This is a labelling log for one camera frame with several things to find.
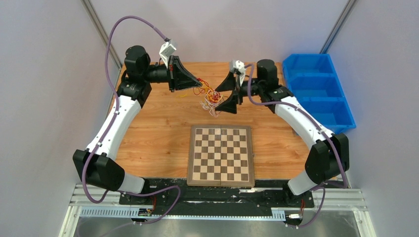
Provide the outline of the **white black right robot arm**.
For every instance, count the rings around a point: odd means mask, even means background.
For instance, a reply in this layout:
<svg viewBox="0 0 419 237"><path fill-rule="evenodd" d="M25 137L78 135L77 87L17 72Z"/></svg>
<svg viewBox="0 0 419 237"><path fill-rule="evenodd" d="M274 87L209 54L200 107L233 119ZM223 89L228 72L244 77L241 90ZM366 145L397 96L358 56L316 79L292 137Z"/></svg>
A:
<svg viewBox="0 0 419 237"><path fill-rule="evenodd" d="M338 175L343 178L341 188L347 188L345 172L350 167L347 136L323 126L303 108L288 88L279 84L274 61L262 59L249 67L257 72L255 79L246 74L248 66L244 62L230 61L228 75L216 91L230 91L231 94L215 110L236 114L237 106L242 104L244 97L248 97L253 104L268 107L303 139L310 149L304 170L283 186L282 202L295 206L307 192L320 188Z"/></svg>

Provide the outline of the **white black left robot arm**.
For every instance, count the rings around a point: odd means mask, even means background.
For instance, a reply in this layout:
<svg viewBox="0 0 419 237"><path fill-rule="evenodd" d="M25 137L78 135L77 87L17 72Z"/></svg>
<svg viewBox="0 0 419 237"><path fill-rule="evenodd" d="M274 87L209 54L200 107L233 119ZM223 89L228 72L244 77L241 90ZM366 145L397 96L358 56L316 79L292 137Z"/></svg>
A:
<svg viewBox="0 0 419 237"><path fill-rule="evenodd" d="M83 182L109 191L132 193L138 204L149 202L151 191L145 187L145 179L125 172L116 163L116 156L131 122L144 107L152 83L167 83L171 92L202 85L173 55L175 51L174 43L164 43L159 52L163 63L151 64L144 47L135 45L126 50L126 70L108 117L91 143L73 154Z"/></svg>

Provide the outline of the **wooden chessboard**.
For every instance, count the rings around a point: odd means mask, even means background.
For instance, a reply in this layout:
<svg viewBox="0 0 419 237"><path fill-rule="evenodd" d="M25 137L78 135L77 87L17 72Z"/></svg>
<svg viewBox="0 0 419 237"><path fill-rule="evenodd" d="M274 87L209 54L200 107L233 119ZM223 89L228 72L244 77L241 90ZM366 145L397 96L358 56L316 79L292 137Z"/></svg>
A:
<svg viewBox="0 0 419 237"><path fill-rule="evenodd" d="M191 127L187 185L252 188L254 154L250 126Z"/></svg>

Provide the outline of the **blue compartment bin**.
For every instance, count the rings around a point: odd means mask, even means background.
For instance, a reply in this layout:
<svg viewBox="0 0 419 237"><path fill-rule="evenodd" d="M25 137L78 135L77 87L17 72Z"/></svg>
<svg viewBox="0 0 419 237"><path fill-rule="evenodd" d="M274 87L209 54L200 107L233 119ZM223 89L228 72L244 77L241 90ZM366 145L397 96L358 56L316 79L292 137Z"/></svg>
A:
<svg viewBox="0 0 419 237"><path fill-rule="evenodd" d="M319 123L334 133L356 128L330 55L292 54L282 68L286 87Z"/></svg>

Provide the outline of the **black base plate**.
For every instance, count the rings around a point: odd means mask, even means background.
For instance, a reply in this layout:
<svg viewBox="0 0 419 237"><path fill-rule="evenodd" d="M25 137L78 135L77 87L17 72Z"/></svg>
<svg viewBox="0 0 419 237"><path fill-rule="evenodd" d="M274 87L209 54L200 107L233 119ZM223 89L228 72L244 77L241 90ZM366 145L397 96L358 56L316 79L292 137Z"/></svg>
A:
<svg viewBox="0 0 419 237"><path fill-rule="evenodd" d="M283 188L287 180L257 179L254 188L232 187L200 187L188 186L186 179L150 178L147 193L163 188L178 186L153 197L134 197L121 195L122 205L151 205L155 207L154 214L164 214L175 201L170 215L188 216L270 216L273 207L300 208L304 203L306 208L313 208L314 198L311 192L298 197L291 197Z"/></svg>

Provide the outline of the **aluminium frame rail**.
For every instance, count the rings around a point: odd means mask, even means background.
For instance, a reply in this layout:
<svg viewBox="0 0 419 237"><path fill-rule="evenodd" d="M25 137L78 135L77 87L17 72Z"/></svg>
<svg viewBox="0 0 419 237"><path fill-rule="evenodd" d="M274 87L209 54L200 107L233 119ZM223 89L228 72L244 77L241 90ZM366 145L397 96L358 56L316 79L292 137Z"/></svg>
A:
<svg viewBox="0 0 419 237"><path fill-rule="evenodd" d="M157 224L172 223L182 231L203 224L218 228L227 224L242 224L248 230L251 224L260 224L267 231L317 233L320 236L376 235L362 192L359 189L319 189L302 197L292 205L281 200L281 180L258 180L254 188L189 187L185 179L152 179L152 197L134 197L109 192L104 200L95 204L76 185L61 231L61 237L75 234L80 218L124 218L122 225L108 226L100 223L102 236L121 235L134 219L145 223L156 220Z"/></svg>

